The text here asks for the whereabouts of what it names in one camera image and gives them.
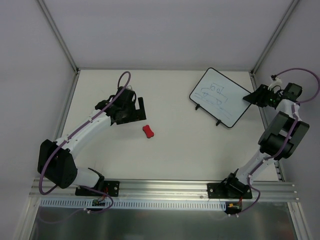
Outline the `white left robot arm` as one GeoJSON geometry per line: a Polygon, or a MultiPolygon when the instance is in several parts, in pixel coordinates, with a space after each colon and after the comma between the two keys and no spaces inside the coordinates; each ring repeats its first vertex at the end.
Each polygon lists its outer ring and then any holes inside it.
{"type": "Polygon", "coordinates": [[[118,87],[116,94],[97,103],[91,115],[73,132],[41,143],[37,165],[40,178],[47,178],[61,189],[77,186],[77,196],[107,193],[105,177],[92,168],[77,167],[77,155],[102,130],[114,124],[128,124],[146,118],[144,99],[137,97],[130,88],[118,87]]]}

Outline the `red bone-shaped eraser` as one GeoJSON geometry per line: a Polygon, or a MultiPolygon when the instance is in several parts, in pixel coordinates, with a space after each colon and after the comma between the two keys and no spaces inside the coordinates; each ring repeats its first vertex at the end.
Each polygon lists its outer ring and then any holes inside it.
{"type": "Polygon", "coordinates": [[[152,131],[151,127],[147,124],[142,127],[143,132],[145,133],[146,137],[148,139],[152,138],[155,136],[155,133],[152,131]]]}

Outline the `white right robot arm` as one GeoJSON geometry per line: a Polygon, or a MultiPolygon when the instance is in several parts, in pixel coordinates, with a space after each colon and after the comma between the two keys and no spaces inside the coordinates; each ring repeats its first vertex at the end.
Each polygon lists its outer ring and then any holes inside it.
{"type": "Polygon", "coordinates": [[[258,107],[272,107],[277,114],[258,140],[259,149],[241,168],[232,172],[216,188],[220,197],[240,199],[251,192],[251,185],[269,165],[289,158],[309,130],[310,126],[299,116],[297,101],[302,87],[289,83],[283,90],[274,92],[262,84],[243,100],[258,107]]]}

